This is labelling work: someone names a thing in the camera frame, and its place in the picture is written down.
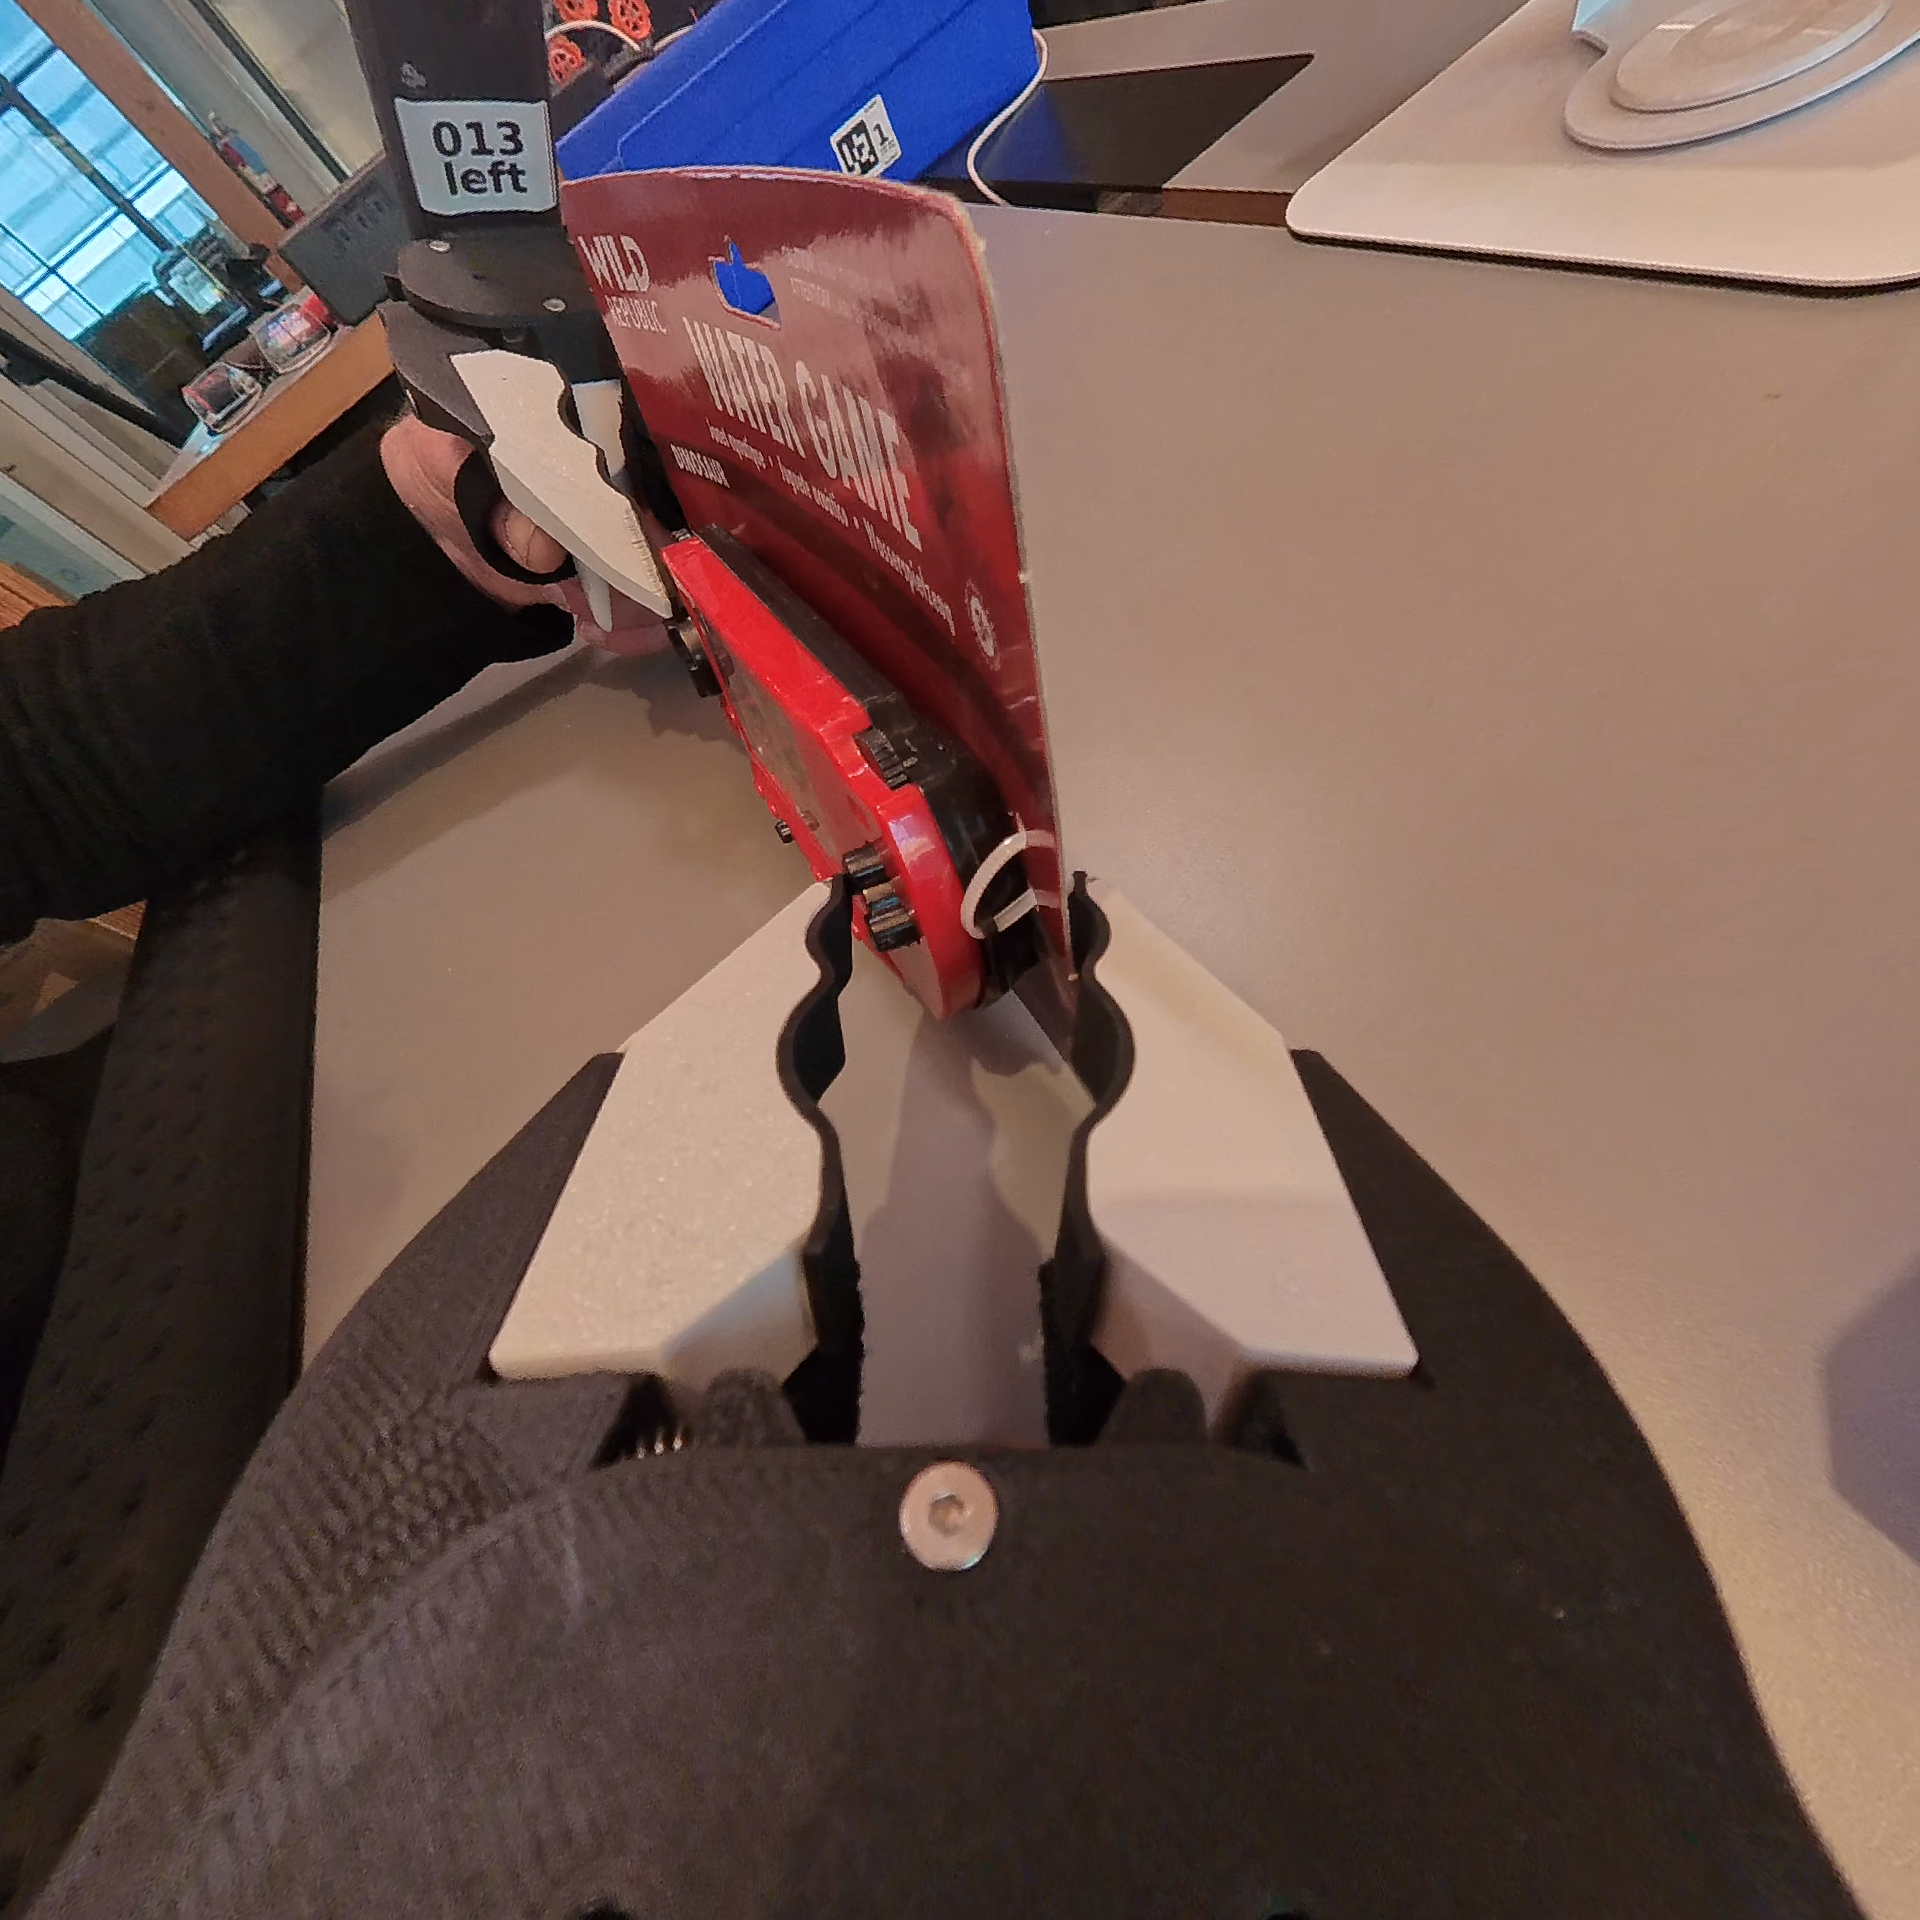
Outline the black storage crate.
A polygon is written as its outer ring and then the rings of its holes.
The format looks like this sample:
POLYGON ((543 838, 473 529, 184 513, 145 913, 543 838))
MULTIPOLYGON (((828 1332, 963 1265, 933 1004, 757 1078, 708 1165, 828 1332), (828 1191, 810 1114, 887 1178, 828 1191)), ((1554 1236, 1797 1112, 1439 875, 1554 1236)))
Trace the black storage crate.
POLYGON ((388 276, 409 245, 388 170, 351 174, 312 219, 281 237, 281 268, 339 320, 365 327, 388 301, 388 276))

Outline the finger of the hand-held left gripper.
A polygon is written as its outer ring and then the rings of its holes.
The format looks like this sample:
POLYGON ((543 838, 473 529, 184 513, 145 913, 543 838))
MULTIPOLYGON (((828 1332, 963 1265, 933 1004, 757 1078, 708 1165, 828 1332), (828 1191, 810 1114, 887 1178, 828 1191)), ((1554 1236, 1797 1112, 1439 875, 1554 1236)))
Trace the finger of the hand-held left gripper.
POLYGON ((602 452, 570 420, 570 378, 543 358, 513 358, 513 346, 462 346, 457 378, 473 390, 493 430, 484 452, 493 452, 503 503, 528 513, 576 565, 588 622, 612 622, 612 603, 637 603, 645 614, 675 622, 675 603, 637 512, 602 481, 602 452))
POLYGON ((602 452, 602 481, 645 513, 645 423, 627 411, 627 390, 622 378, 570 378, 570 420, 576 430, 588 443, 602 452))

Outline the blue plastic bin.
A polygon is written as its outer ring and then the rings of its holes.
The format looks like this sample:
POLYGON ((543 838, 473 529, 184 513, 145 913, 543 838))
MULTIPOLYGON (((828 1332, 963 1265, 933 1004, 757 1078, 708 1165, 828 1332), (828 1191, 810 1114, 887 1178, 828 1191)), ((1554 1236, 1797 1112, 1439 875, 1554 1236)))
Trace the blue plastic bin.
POLYGON ((645 116, 654 116, 654 61, 637 61, 627 78, 603 78, 603 72, 570 78, 557 90, 561 184, 660 170, 645 159, 654 154, 645 116))

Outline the person's left hand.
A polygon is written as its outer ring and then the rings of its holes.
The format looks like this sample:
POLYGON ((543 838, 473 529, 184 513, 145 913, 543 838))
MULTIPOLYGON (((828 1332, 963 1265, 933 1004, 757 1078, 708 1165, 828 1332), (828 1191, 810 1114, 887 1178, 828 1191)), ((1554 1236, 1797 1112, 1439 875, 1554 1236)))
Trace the person's left hand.
POLYGON ((421 522, 421 538, 457 565, 462 582, 480 582, 505 614, 557 610, 557 622, 539 614, 528 632, 557 632, 557 637, 570 632, 570 637, 585 637, 585 643, 602 643, 612 661, 670 650, 670 622, 645 614, 637 603, 612 603, 612 632, 602 632, 576 579, 561 579, 561 582, 503 579, 484 565, 484 546, 473 546, 473 529, 462 529, 462 512, 457 512, 462 464, 484 464, 484 452, 473 443, 421 423, 421 420, 392 420, 379 430, 388 485, 421 522))

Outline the red handheld toy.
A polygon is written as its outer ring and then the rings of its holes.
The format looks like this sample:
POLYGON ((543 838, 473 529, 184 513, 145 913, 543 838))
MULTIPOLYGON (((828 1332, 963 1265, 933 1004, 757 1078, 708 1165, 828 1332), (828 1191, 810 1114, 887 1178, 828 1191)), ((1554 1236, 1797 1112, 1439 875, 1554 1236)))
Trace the red handheld toy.
POLYGON ((784 170, 588 174, 561 229, 686 529, 660 566, 757 805, 848 932, 1067 1039, 1067 875, 997 300, 957 200, 784 170))

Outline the blue bin with tag sticker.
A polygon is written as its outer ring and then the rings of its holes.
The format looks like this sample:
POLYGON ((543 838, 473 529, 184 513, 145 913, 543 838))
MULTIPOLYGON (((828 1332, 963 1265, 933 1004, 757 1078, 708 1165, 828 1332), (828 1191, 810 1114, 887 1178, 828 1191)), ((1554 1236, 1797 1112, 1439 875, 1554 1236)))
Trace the blue bin with tag sticker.
POLYGON ((654 61, 645 159, 917 184, 1033 78, 1025 0, 723 0, 654 61))

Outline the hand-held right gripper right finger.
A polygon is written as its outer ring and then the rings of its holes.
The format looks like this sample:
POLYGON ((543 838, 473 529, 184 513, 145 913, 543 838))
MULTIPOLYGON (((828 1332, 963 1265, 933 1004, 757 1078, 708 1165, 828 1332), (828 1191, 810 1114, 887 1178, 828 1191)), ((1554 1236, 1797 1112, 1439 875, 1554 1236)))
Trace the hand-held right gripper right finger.
POLYGON ((1414 1382, 1422 1340, 1284 1036, 1122 885, 1067 885, 1067 1132, 1036 1265, 1049 1441, 1099 1441, 1141 1374, 1240 1429, 1260 1374, 1414 1382))

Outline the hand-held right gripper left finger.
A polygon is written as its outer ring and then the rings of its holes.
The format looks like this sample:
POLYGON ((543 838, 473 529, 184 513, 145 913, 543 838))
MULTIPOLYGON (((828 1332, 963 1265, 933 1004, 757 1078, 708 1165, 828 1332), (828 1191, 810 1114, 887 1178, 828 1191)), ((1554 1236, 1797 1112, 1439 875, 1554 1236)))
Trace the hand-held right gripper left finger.
POLYGON ((503 1382, 654 1374, 700 1404, 771 1374, 810 1441, 854 1441, 861 1306, 818 1114, 844 987, 848 877, 818 877, 622 1039, 493 1333, 503 1382))

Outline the orange black toy robot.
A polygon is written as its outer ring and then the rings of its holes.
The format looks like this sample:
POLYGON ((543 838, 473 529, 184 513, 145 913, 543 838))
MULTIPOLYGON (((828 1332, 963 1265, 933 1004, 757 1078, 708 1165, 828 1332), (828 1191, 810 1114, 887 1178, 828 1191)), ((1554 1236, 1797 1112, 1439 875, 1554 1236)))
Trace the orange black toy robot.
POLYGON ((543 0, 543 84, 576 84, 585 72, 622 84, 654 61, 654 9, 645 0, 543 0))

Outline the black desk mat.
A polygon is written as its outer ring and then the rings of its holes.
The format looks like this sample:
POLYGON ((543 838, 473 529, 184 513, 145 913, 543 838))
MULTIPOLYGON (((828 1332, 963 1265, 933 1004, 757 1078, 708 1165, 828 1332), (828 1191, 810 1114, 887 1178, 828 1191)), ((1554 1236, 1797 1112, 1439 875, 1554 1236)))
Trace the black desk mat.
POLYGON ((1049 78, 988 144, 976 184, 998 206, 1095 213, 1099 200, 1155 200, 1251 108, 1270 108, 1309 51, 1049 78))

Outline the person's left forearm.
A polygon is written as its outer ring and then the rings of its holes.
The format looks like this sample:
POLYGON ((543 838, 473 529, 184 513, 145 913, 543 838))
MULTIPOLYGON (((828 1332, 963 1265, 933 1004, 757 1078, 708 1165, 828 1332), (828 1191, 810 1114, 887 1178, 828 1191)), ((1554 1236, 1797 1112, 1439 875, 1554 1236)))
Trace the person's left forearm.
POLYGON ((421 538, 351 430, 159 579, 0 637, 0 939, 187 877, 493 661, 561 650, 421 538))

